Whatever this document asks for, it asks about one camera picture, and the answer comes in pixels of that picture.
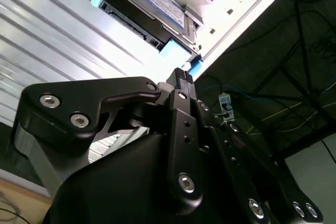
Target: screw hole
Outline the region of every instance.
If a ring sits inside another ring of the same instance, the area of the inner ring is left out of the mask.
[[[185,141],[187,144],[189,144],[189,143],[190,143],[190,138],[187,137],[187,136],[184,136],[184,141]]]
[[[54,104],[54,103],[55,103],[55,100],[54,100],[53,98],[50,98],[50,97],[47,97],[47,98],[45,99],[45,101],[46,101],[46,103],[48,103],[48,104]]]
[[[235,165],[239,165],[238,161],[236,158],[232,157],[231,158],[232,162],[235,164]]]
[[[231,147],[231,144],[229,143],[228,140],[224,140],[224,144],[225,144],[227,147]]]
[[[89,125],[89,119],[82,114],[74,114],[70,118],[71,123],[78,128],[85,128]]]

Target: yellow cable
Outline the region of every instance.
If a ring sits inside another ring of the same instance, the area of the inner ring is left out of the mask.
[[[334,87],[336,85],[336,82],[333,84],[333,85],[331,85],[330,87],[328,87],[327,89],[326,89],[326,91],[328,91],[329,89],[331,89],[332,87]]]
[[[281,114],[281,113],[283,113],[283,112],[285,112],[285,111],[287,111],[287,110],[289,110],[289,109],[295,108],[296,106],[299,106],[301,103],[302,103],[302,102],[299,102],[299,103],[297,103],[297,104],[292,105],[292,106],[289,107],[289,108],[285,108],[285,109],[283,109],[283,110],[280,110],[280,111],[274,113],[273,115],[270,115],[270,116],[268,116],[268,117],[262,119],[262,122],[265,121],[265,120],[268,120],[268,119],[270,119],[270,118],[273,118],[274,116],[276,116],[276,115],[278,115],[278,114]],[[246,134],[250,133],[253,129],[254,129],[254,126],[251,126],[251,127],[247,130]]]

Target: white corrugated wall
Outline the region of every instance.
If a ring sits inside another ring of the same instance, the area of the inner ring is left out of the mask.
[[[125,76],[158,82],[172,69],[90,0],[0,0],[0,121],[9,126],[30,84]],[[97,153],[114,141],[96,144]]]

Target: white label sticker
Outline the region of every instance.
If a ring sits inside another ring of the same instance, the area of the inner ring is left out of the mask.
[[[148,0],[156,9],[160,10],[167,18],[184,29],[184,13],[178,4],[172,0]]]

